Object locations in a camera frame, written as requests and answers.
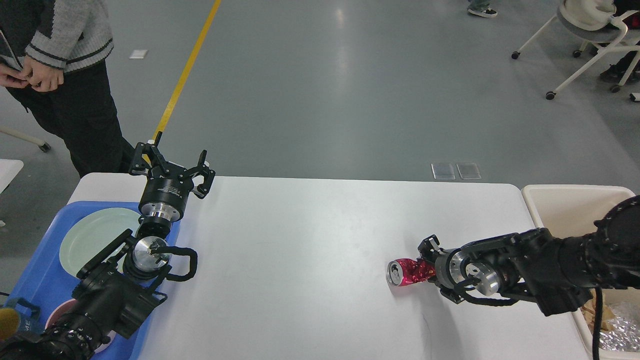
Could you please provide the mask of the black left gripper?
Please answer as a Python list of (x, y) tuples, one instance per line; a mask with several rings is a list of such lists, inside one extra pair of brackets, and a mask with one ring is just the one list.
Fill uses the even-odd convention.
[(147, 182), (139, 201), (142, 216), (158, 217), (175, 223), (185, 215), (189, 193), (205, 198), (213, 186), (216, 172), (206, 161), (207, 150), (202, 150), (198, 163), (191, 168), (173, 168), (158, 150), (162, 132), (147, 142), (138, 142), (128, 167), (132, 176), (146, 176)]

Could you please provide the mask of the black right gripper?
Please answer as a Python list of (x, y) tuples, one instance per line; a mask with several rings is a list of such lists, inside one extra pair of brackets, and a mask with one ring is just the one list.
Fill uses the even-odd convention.
[(425, 261), (435, 261), (439, 292), (446, 299), (455, 304), (464, 301), (463, 297), (454, 290), (455, 285), (467, 280), (463, 264), (467, 259), (461, 248), (443, 249), (436, 234), (423, 239), (418, 245), (420, 257)]

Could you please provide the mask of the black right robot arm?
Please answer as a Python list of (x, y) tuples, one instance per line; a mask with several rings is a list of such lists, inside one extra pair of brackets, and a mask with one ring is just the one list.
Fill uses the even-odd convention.
[(639, 287), (639, 197), (615, 205), (592, 233), (558, 238), (548, 228), (498, 235), (443, 249), (430, 235), (418, 246), (434, 267), (429, 280), (453, 303), (536, 303), (544, 316), (575, 312), (595, 299), (591, 353), (600, 357), (604, 289)]

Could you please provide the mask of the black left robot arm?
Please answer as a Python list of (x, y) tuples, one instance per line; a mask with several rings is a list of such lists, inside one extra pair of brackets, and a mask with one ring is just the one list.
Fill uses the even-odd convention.
[(3, 360), (89, 360), (109, 344), (110, 332), (130, 338), (151, 312), (167, 300), (163, 281), (184, 282), (197, 273), (198, 253), (167, 242), (185, 215), (189, 194), (203, 199), (215, 171), (201, 151), (191, 168), (167, 161), (158, 150), (162, 132), (139, 142), (129, 167), (145, 176), (136, 230), (127, 228), (77, 272), (75, 305), (41, 333), (18, 331), (1, 346)]

